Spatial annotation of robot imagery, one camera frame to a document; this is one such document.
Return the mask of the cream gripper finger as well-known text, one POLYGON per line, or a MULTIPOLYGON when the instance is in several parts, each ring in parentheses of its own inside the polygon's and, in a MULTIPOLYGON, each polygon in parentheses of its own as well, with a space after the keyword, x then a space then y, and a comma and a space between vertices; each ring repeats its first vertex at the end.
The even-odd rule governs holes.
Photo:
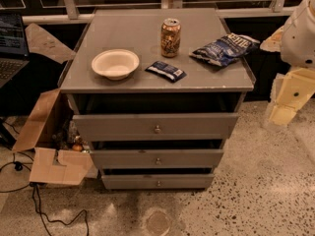
POLYGON ((269 120, 276 125, 287 125, 296 115, 293 108, 275 105, 269 120))

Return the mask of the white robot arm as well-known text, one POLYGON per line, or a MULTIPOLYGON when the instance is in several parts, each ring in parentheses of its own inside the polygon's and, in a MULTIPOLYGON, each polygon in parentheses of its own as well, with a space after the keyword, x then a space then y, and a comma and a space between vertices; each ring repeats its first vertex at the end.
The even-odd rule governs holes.
POLYGON ((279 52, 290 65, 272 97, 274 105, 269 116, 271 123, 287 125, 315 93, 315 0, 302 0, 260 48, 279 52))

